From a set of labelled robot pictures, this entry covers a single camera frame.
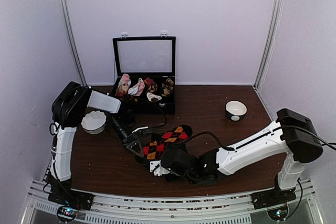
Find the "red orange argyle sock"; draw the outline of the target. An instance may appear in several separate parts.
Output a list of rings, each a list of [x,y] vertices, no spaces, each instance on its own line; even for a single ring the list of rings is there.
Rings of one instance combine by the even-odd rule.
[[[142,147],[144,157],[136,156],[135,160],[140,164],[158,161],[169,147],[182,143],[192,134],[192,128],[185,124],[178,125],[165,133],[153,133],[151,140]]]

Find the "beige brown argyle sock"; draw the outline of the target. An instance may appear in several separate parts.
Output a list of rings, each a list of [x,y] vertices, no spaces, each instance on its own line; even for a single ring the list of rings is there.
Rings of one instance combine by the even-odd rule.
[[[163,83],[162,83],[162,94],[161,96],[163,97],[169,97],[174,90],[174,82],[171,78],[167,78]]]

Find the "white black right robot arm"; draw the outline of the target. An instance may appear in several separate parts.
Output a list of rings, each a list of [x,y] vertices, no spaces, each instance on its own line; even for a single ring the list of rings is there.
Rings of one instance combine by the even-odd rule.
[[[323,147],[309,118],[290,109],[281,109],[277,115],[258,133],[200,157],[177,147],[170,148],[158,161],[150,162],[150,172],[155,176],[181,177],[191,184],[211,185],[262,159],[285,153],[287,157],[276,177],[276,187],[269,192],[271,202],[279,204],[296,186],[306,164],[322,155]]]

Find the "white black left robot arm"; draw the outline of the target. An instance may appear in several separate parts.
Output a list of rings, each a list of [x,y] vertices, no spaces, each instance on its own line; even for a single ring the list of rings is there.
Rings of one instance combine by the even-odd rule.
[[[140,135],[151,133],[152,130],[144,126],[131,131],[120,118],[121,107],[119,99],[98,90],[81,86],[73,81],[66,85],[51,107],[52,120],[55,124],[54,127],[50,127],[55,134],[51,147],[55,166],[51,169],[53,178],[61,182],[71,178],[72,143],[87,108],[110,113],[112,128],[122,141],[122,145],[136,156],[144,157]]]

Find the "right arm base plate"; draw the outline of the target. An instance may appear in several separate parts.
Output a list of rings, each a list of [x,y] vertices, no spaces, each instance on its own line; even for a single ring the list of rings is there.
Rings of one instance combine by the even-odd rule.
[[[268,208],[295,200],[295,189],[281,190],[279,187],[251,194],[254,209]]]

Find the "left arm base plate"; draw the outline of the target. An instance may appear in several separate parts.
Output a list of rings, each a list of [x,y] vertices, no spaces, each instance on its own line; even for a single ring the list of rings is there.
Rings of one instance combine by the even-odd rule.
[[[47,178],[51,186],[48,200],[77,210],[90,210],[94,195],[71,189],[71,179],[59,182],[52,176]]]

